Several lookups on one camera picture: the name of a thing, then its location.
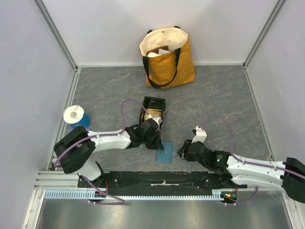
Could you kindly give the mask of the teal leather card holder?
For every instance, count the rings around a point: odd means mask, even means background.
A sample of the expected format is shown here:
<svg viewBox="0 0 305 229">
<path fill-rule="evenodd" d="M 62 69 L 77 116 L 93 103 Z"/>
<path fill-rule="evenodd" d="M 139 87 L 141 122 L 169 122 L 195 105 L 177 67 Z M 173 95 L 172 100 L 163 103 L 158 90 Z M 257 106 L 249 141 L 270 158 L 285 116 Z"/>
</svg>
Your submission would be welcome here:
<svg viewBox="0 0 305 229">
<path fill-rule="evenodd" d="M 171 164 L 172 158 L 178 156 L 178 153 L 173 151 L 172 143 L 163 143 L 163 149 L 158 149 L 156 153 L 156 162 Z"/>
</svg>

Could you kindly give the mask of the black plastic tray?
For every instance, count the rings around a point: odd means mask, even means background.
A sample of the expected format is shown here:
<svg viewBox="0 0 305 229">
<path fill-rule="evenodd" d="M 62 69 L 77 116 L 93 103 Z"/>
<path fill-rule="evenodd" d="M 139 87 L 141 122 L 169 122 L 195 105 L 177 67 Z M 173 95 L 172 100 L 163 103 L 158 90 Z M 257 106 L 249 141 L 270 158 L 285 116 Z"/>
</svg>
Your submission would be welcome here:
<svg viewBox="0 0 305 229">
<path fill-rule="evenodd" d="M 142 103 L 143 107 L 147 109 L 156 109 L 162 111 L 162 120 L 163 120 L 163 114 L 165 111 L 165 105 L 166 105 L 166 99 L 164 98 L 158 98 L 158 97 L 150 97 L 145 96 Z M 142 124 L 144 120 L 144 109 L 141 108 L 140 115 L 139 115 L 139 124 Z"/>
</svg>

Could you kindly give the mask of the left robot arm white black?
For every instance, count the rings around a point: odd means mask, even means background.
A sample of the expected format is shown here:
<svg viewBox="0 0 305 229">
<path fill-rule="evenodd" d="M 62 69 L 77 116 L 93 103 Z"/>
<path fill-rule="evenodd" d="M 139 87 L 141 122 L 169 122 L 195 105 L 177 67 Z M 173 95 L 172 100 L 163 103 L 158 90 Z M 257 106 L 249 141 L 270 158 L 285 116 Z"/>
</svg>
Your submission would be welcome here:
<svg viewBox="0 0 305 229">
<path fill-rule="evenodd" d="M 110 149 L 131 149 L 145 145 L 156 150 L 161 147 L 159 132 L 161 117 L 149 116 L 142 124 L 112 132 L 87 131 L 83 126 L 73 129 L 54 146 L 56 168 L 65 174 L 77 173 L 88 179 L 94 187 L 104 184 L 105 176 L 101 166 L 89 158 L 92 153 Z"/>
</svg>

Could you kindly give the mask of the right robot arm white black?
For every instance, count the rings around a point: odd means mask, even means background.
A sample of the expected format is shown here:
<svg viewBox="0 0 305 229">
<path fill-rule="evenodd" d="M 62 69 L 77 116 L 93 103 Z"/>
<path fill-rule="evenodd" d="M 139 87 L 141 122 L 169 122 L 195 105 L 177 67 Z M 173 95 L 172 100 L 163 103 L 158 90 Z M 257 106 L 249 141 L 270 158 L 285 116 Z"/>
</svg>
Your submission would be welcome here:
<svg viewBox="0 0 305 229">
<path fill-rule="evenodd" d="M 226 151 L 208 149 L 202 142 L 187 139 L 178 155 L 188 162 L 197 162 L 218 174 L 222 187 L 257 186 L 285 191 L 289 198 L 305 202 L 305 165 L 288 157 L 286 161 L 263 161 L 233 156 Z"/>
</svg>

